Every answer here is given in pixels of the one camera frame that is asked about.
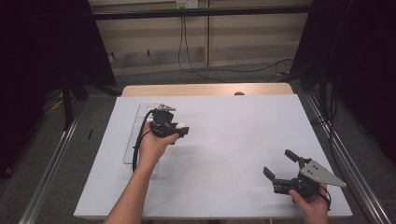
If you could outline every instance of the human hand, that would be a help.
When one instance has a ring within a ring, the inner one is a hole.
[[[326,196],[326,184],[320,184],[322,188],[319,188],[319,193]],[[305,224],[328,224],[328,204],[327,202],[319,197],[318,195],[314,195],[314,198],[304,199],[301,195],[291,189],[289,191],[290,197],[300,206],[303,210],[304,214],[304,223]]]
[[[178,134],[174,133],[165,138],[159,138],[155,136],[149,127],[149,122],[146,122],[142,134],[143,139],[139,149],[139,163],[137,167],[142,165],[148,165],[154,168],[160,157],[165,152],[165,149],[170,144],[173,144],[178,139]]]

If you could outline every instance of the white tabletop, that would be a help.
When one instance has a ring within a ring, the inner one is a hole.
[[[284,155],[290,149],[332,170],[297,95],[120,97],[75,216],[107,216],[131,176],[122,160],[137,108],[156,103],[175,107],[174,122],[191,128],[161,158],[145,218],[300,217],[290,196],[274,194],[263,166],[277,178],[296,177],[298,164]],[[329,192],[329,216],[352,216],[342,191]]]

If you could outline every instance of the wall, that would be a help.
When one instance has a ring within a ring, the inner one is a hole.
[[[92,11],[174,9],[176,1],[91,0]],[[310,5],[310,0],[200,0],[199,7],[270,7]],[[307,14],[246,15],[186,18],[193,67],[271,63],[293,58]],[[115,56],[115,75],[189,68],[182,19],[98,21],[107,54]]]

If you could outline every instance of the wire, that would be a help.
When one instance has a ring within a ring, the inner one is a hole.
[[[182,45],[182,42],[183,42],[183,34],[184,34],[184,41],[185,41],[185,44],[186,44],[187,57],[188,57],[188,59],[189,59],[189,64],[190,64],[190,68],[191,68],[192,71],[188,71],[188,70],[184,69],[184,68],[181,66],[181,63],[180,63],[180,52],[181,52],[181,45]],[[192,67],[191,58],[190,58],[190,53],[189,53],[189,44],[188,44],[188,42],[187,42],[186,19],[185,19],[184,17],[181,17],[181,34],[180,34],[180,45],[179,45],[179,47],[178,47],[177,61],[178,61],[178,66],[179,66],[180,69],[181,69],[182,71],[184,71],[184,72],[187,72],[187,73],[194,73],[194,74],[197,75],[198,77],[203,77],[203,78],[215,80],[215,81],[222,82],[222,83],[227,83],[226,81],[223,81],[223,80],[220,80],[220,79],[217,79],[217,78],[214,78],[214,77],[205,77],[205,76],[202,76],[201,74],[199,74],[199,73]]]
[[[329,148],[330,148],[330,152],[331,152],[331,154],[332,154],[332,158],[334,159],[335,166],[337,167],[337,169],[338,169],[338,171],[339,171],[339,174],[340,174],[340,176],[341,176],[341,179],[343,179],[344,181],[347,182],[347,179],[345,178],[344,174],[343,174],[342,171],[341,171],[341,166],[340,166],[338,160],[336,159],[336,156],[335,156],[335,153],[334,153],[334,150],[333,150],[333,144],[332,144],[332,141],[333,141],[333,133],[334,133],[333,120],[334,120],[334,118],[335,118],[335,116],[336,116],[336,114],[337,114],[337,111],[338,111],[337,92],[336,92],[336,89],[335,89],[334,85],[332,86],[332,92],[331,92],[331,99],[330,99],[330,101],[331,101],[331,102],[330,102],[330,105],[329,105],[329,109],[327,110],[327,115],[324,115],[324,116],[322,115],[322,116],[319,116],[319,117],[315,118],[315,119],[322,119],[322,121],[320,121],[320,122],[313,123],[312,121],[313,121],[314,119],[311,120],[311,124],[312,124],[312,125],[315,125],[315,124],[323,124],[323,123],[328,123],[328,124],[329,124],[329,130],[330,130],[330,131],[329,131]],[[352,191],[352,189],[350,188],[350,185],[349,185],[348,183],[346,184],[346,187],[347,187],[349,193],[352,195],[354,201],[355,201],[356,204],[358,205],[359,209],[361,210],[361,213],[362,213],[363,216],[365,217],[366,221],[367,221],[368,223],[371,223],[371,222],[370,222],[370,219],[369,219],[368,216],[367,216],[367,214],[364,212],[363,208],[362,208],[361,205],[358,203],[358,197],[357,197],[356,194]]]
[[[216,81],[219,81],[219,82],[227,83],[227,82],[224,81],[224,80],[220,80],[220,79],[217,79],[217,78],[214,78],[214,77],[205,77],[205,76],[202,76],[202,75],[199,74],[198,72],[253,73],[253,72],[260,72],[260,71],[264,71],[264,70],[267,70],[267,69],[269,69],[269,68],[275,67],[275,68],[276,68],[276,71],[275,71],[274,75],[273,75],[272,77],[270,77],[268,80],[265,81],[265,82],[269,82],[269,81],[271,81],[272,79],[274,79],[274,77],[276,76],[277,66],[278,66],[280,63],[287,62],[287,61],[294,61],[293,59],[283,59],[283,60],[280,60],[280,61],[278,61],[278,62],[276,62],[276,63],[273,63],[273,64],[270,64],[270,65],[268,65],[268,66],[265,66],[264,68],[258,68],[258,69],[253,69],[253,70],[236,70],[236,69],[221,69],[221,68],[195,69],[195,68],[192,67],[191,58],[190,58],[190,53],[189,53],[189,44],[188,44],[188,40],[187,40],[186,19],[185,19],[184,17],[182,17],[182,18],[181,18],[181,22],[182,22],[182,24],[181,24],[180,44],[179,44],[179,47],[178,47],[177,61],[178,61],[178,66],[179,66],[180,69],[181,69],[182,71],[184,71],[184,72],[187,72],[187,73],[194,73],[194,74],[196,74],[196,75],[199,76],[199,77],[208,78],[208,79],[216,80]],[[185,45],[186,45],[187,56],[188,56],[190,68],[191,68],[192,71],[189,71],[189,70],[184,69],[184,68],[181,66],[181,63],[180,63],[180,52],[181,52],[181,47],[182,47],[182,43],[183,43],[183,35],[184,35],[184,42],[185,42]]]
[[[146,124],[146,121],[148,120],[149,115],[152,114],[153,112],[154,112],[154,110],[150,110],[147,113],[147,115],[143,118],[142,126],[140,127],[140,131],[139,131],[139,134],[136,139],[136,144],[134,145],[134,156],[132,158],[132,171],[134,171],[137,166],[137,156],[139,155],[140,144],[142,143],[143,137],[148,133],[148,132],[145,132],[142,135],[143,129],[145,128],[145,124]]]

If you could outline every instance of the aluminum rail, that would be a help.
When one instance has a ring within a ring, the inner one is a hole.
[[[82,111],[84,109],[85,102],[79,108],[74,120],[70,124],[69,128],[64,131],[61,140],[58,143],[58,146],[55,149],[55,152],[52,156],[52,159],[49,162],[46,172],[43,174],[43,177],[40,180],[37,188],[35,189],[35,193],[33,194],[30,202],[27,207],[23,211],[19,224],[33,224],[35,223],[35,219],[40,211],[40,208],[50,190],[50,184],[52,183],[53,178],[56,175],[59,164],[61,163],[62,157],[67,150],[69,142],[73,136],[73,133],[77,127],[78,121],[81,117]]]
[[[337,6],[312,7],[312,6],[288,6],[288,7],[225,7],[225,8],[185,8],[166,10],[100,12],[92,14],[74,15],[51,15],[53,19],[63,20],[129,20],[150,18],[173,18],[173,17],[203,17],[203,16],[234,16],[234,15],[261,15],[261,14],[289,14],[328,12],[336,10]]]
[[[318,116],[319,120],[322,122],[322,128],[326,134],[330,137],[330,131],[332,131],[333,149],[337,153],[343,165],[352,179],[353,184],[357,188],[361,198],[364,200],[366,207],[369,209],[372,217],[377,224],[391,224],[391,221],[387,215],[385,208],[382,206],[381,202],[375,196],[375,193],[370,188],[369,184],[364,179],[363,175],[359,171],[355,162],[349,155],[347,148],[341,141],[335,130],[332,130],[331,125],[322,118],[320,109],[318,107],[318,99],[310,94],[307,96],[309,104],[311,104],[315,114]]]

